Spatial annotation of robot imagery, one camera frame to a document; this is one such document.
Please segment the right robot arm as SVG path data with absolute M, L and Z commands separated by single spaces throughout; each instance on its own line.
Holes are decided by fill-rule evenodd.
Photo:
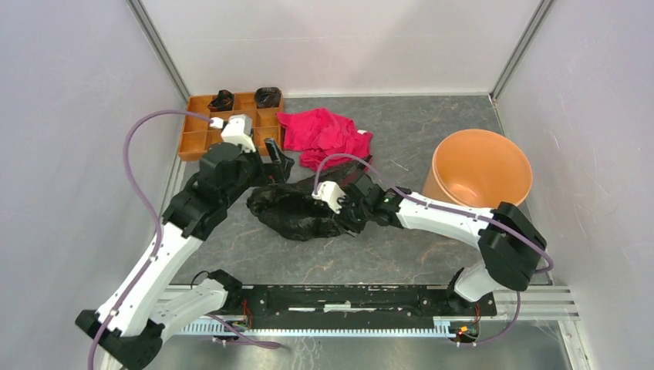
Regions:
M 512 203 L 464 207 L 397 187 L 384 190 L 361 170 L 343 183 L 319 184 L 313 196 L 326 202 L 352 233 L 374 222 L 427 231 L 476 248 L 481 260 L 457 273 L 445 294 L 447 308 L 456 315 L 466 314 L 499 288 L 525 291 L 545 258 L 545 239 Z

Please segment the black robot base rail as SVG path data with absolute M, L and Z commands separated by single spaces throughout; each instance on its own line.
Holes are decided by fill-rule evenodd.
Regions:
M 453 288 L 427 284 L 253 284 L 228 280 L 228 296 L 210 314 L 250 329 L 428 329 L 436 318 L 473 321 L 497 314 L 487 293 L 470 303 Z

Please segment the black plastic trash bag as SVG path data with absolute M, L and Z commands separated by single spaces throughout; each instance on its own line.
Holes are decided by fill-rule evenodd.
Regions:
M 295 183 L 257 187 L 247 199 L 247 208 L 260 222 L 291 241 L 360 234 L 365 222 L 336 214 L 312 197 L 314 180 L 311 176 Z

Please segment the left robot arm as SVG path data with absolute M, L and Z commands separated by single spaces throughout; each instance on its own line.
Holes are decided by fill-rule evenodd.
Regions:
M 172 335 L 199 317 L 235 313 L 242 283 L 223 270 L 159 305 L 160 296 L 184 262 L 224 221 L 248 189 L 286 183 L 295 161 L 265 140 L 268 156 L 248 144 L 217 143 L 201 157 L 199 170 L 170 201 L 150 246 L 116 292 L 98 309 L 81 311 L 76 325 L 127 369 L 144 369 Z

